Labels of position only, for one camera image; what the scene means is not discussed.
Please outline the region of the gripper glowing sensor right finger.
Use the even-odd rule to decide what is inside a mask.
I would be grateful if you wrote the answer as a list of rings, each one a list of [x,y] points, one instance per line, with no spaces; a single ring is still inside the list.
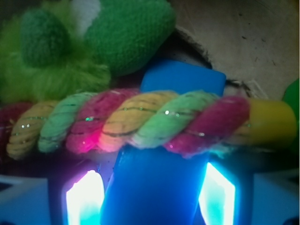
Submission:
[[[299,161],[282,154],[210,157],[199,196],[204,225],[298,225]]]

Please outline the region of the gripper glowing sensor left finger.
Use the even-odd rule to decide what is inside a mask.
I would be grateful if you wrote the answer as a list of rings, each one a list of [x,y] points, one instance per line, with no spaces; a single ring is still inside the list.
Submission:
[[[105,198],[99,167],[84,162],[42,176],[0,177],[2,225],[98,225]]]

